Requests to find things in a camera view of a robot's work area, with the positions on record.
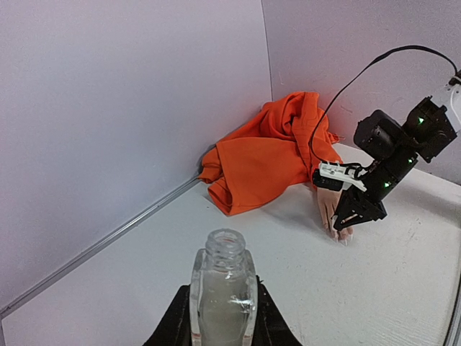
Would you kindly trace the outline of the clear nail polish bottle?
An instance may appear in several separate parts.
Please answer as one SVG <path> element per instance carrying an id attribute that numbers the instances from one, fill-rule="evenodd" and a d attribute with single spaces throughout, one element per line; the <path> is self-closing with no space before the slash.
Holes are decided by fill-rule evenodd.
<path id="1" fill-rule="evenodd" d="M 218 229 L 197 251 L 189 287 L 193 345 L 250 345 L 258 309 L 254 261 L 241 233 Z"/>

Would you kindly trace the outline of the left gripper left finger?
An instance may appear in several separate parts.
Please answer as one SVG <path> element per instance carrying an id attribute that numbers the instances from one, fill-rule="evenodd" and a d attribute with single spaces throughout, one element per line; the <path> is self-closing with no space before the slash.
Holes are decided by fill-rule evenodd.
<path id="1" fill-rule="evenodd" d="M 191 345 L 189 286 L 182 285 L 143 346 Z"/>

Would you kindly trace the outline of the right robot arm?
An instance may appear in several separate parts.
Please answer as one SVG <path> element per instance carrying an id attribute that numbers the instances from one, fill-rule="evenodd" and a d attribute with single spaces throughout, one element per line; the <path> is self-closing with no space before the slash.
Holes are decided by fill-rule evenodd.
<path id="1" fill-rule="evenodd" d="M 372 157 L 359 176 L 365 189 L 351 185 L 343 191 L 335 210 L 334 227 L 345 228 L 382 220 L 387 212 L 383 199 L 415 167 L 419 158 L 430 162 L 460 132 L 460 75 L 456 74 L 440 92 L 424 98 L 399 125 L 382 110 L 360 121 L 354 144 Z"/>

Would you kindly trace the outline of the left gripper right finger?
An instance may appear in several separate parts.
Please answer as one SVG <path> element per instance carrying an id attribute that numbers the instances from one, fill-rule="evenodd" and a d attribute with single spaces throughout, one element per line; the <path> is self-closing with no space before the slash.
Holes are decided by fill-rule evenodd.
<path id="1" fill-rule="evenodd" d="M 254 329 L 256 346 L 301 346 L 293 334 L 269 291 L 258 279 L 258 306 Z"/>

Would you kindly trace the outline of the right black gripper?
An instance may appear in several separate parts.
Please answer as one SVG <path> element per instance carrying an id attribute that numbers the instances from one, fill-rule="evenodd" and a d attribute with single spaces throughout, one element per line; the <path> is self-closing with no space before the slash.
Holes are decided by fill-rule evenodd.
<path id="1" fill-rule="evenodd" d="M 341 192 L 334 212 L 337 231 L 384 219 L 387 211 L 381 201 L 418 161 L 416 142 L 382 110 L 375 110 L 358 123 L 354 143 L 371 156 L 373 162 L 361 177 L 366 194 L 357 188 Z"/>

